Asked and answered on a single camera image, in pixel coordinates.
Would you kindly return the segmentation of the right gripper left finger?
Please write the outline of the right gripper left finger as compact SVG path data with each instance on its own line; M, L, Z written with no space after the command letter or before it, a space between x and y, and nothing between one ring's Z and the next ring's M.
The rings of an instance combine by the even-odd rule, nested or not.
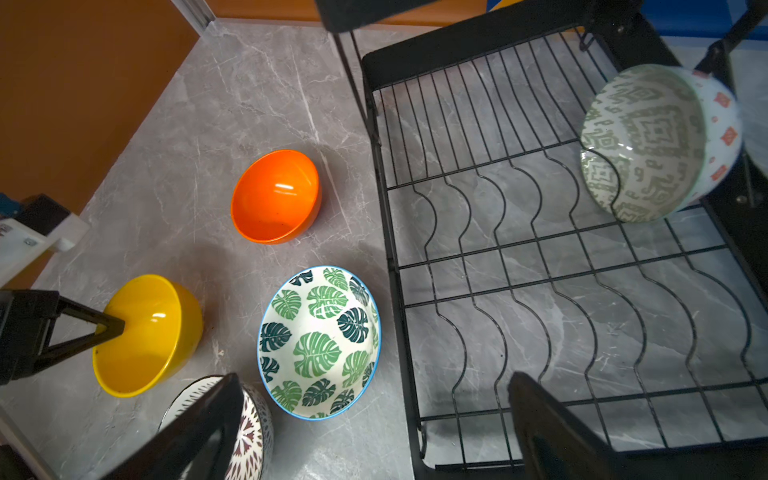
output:
M230 373L166 428L106 474L107 479L223 479L243 406L239 377Z

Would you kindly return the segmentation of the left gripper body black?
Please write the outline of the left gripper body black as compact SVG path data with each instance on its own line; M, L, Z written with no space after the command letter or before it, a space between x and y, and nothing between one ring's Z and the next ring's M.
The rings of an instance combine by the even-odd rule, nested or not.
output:
M30 377L58 362L50 346L60 295L46 290L1 291L1 384Z

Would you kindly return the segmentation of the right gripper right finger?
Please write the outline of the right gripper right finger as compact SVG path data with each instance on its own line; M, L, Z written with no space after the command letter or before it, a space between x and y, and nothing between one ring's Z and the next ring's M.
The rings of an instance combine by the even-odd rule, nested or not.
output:
M515 435L530 479L622 479L624 459L524 372L508 385Z

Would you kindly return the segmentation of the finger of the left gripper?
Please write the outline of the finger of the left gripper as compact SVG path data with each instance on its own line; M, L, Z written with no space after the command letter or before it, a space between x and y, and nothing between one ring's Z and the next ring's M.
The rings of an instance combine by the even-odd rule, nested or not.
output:
M75 339L53 345L53 330L60 316L72 317L96 326L95 331ZM60 297L53 313L44 323L44 337L40 352L35 360L36 370L46 370L86 350L113 340L123 334L125 322L122 319L97 311L80 303Z

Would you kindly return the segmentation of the yellow bowl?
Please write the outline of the yellow bowl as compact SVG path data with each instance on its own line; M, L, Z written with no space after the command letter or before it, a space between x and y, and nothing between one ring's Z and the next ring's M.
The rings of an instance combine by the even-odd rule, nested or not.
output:
M92 366L103 390L117 398L136 397L176 374L202 338L197 299L159 275L129 281L104 312L122 320L124 330L92 349Z

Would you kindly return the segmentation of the black wire dish rack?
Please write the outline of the black wire dish rack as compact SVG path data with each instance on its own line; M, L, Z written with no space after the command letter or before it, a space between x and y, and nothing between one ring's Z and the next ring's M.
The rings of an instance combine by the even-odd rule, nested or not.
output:
M767 175L742 154L662 219L601 209L581 124L677 60L638 1L515 1L360 55L418 479L525 479L524 372L622 479L767 475Z

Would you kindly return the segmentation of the green geometric pattern bowl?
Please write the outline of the green geometric pattern bowl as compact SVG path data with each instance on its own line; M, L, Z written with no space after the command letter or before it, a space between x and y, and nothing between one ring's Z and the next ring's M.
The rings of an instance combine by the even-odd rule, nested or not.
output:
M711 74L644 64L608 82L580 134L580 168L595 202L624 223L677 212L714 190L744 143L734 92Z

